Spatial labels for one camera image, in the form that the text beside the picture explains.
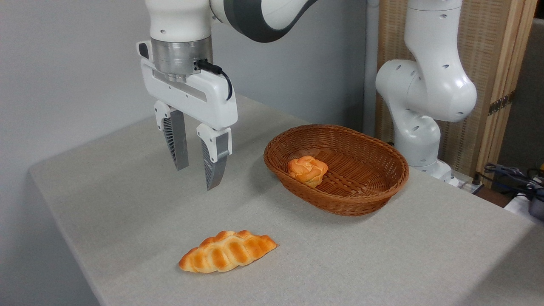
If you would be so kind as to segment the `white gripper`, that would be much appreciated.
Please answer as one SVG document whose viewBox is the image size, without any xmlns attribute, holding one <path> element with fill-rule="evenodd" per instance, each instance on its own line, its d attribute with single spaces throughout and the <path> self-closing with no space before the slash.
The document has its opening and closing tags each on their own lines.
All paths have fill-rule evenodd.
<svg viewBox="0 0 544 306">
<path fill-rule="evenodd" d="M 138 42 L 137 52 L 142 58 L 144 85 L 157 99 L 157 127 L 164 134 L 176 169 L 180 171 L 189 165 L 184 122 L 187 114 L 202 122 L 197 134 L 201 139 L 206 186 L 207 190 L 215 188 L 223 178 L 227 157 L 232 154 L 229 127 L 238 120 L 234 90 L 224 76 L 208 71 L 189 75 L 185 82 L 171 81 L 155 67 L 149 40 Z"/>
</svg>

